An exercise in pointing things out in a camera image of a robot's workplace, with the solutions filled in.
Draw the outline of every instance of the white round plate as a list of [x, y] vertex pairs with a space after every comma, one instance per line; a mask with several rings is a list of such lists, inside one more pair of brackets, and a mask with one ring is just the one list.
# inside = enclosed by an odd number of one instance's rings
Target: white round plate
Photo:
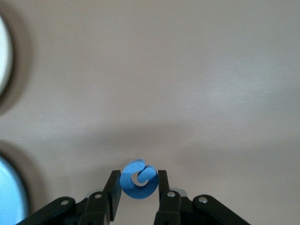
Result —
[[13, 64], [13, 45], [8, 29], [0, 16], [0, 94], [3, 92]]
[[0, 156], [0, 224], [14, 225], [28, 215], [23, 183], [11, 164]]

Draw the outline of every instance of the round object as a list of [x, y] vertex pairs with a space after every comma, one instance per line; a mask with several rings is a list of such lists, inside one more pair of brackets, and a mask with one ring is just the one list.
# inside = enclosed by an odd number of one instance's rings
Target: round object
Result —
[[205, 203], [207, 203], [207, 198], [206, 197], [199, 197], [199, 202], [205, 204]]
[[0, 94], [3, 92], [13, 65], [13, 45], [8, 29], [0, 16]]
[[23, 183], [15, 169], [0, 157], [0, 224], [14, 225], [28, 215]]
[[69, 204], [69, 201], [68, 200], [64, 200], [60, 203], [61, 205], [68, 205]]
[[101, 198], [102, 195], [101, 194], [96, 194], [94, 198], [98, 199], [98, 198]]
[[[144, 186], [136, 185], [131, 176], [139, 172], [137, 181], [141, 184], [148, 181]], [[135, 199], [143, 199], [150, 196], [158, 186], [158, 174], [156, 169], [151, 165], [146, 165], [143, 159], [136, 159], [127, 164], [121, 174], [120, 184], [123, 191]]]
[[168, 197], [174, 198], [176, 194], [173, 191], [169, 191], [167, 195]]

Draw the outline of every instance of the blue round object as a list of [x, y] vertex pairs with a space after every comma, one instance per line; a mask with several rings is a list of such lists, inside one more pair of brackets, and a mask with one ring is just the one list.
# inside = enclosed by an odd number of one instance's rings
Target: blue round object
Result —
[[[144, 186], [136, 185], [131, 179], [131, 176], [136, 172], [139, 172], [137, 175], [138, 182], [148, 181], [148, 183]], [[120, 177], [120, 184], [128, 196], [143, 199], [150, 196], [157, 188], [158, 174], [153, 166], [145, 165], [143, 159], [136, 159], [125, 166]]]
[[0, 224], [15, 225], [28, 215], [28, 199], [15, 169], [0, 157]]

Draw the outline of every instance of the metal screw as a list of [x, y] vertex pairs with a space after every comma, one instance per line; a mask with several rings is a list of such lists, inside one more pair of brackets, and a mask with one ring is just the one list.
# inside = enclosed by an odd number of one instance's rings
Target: metal screw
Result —
[[101, 194], [96, 194], [94, 197], [95, 197], [95, 198], [101, 198], [102, 195], [101, 195]]
[[173, 198], [173, 197], [175, 197], [175, 193], [173, 192], [173, 191], [169, 191], [168, 192], [168, 197], [171, 197], [171, 198]]
[[205, 204], [205, 203], [207, 203], [208, 201], [207, 201], [206, 197], [199, 197], [199, 202]]
[[69, 203], [68, 200], [64, 200], [64, 201], [62, 201], [60, 204], [61, 204], [61, 205], [68, 205], [68, 203]]

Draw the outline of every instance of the white surface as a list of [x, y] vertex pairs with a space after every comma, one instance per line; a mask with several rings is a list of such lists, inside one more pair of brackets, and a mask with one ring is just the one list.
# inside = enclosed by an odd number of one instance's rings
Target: white surface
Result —
[[[299, 224], [299, 1], [0, 6], [18, 55], [0, 148], [22, 154], [35, 209], [144, 158], [250, 224]], [[151, 225], [157, 210], [157, 193], [123, 195], [113, 224]]]
[[7, 27], [0, 16], [0, 94], [8, 81], [13, 62], [13, 49]]

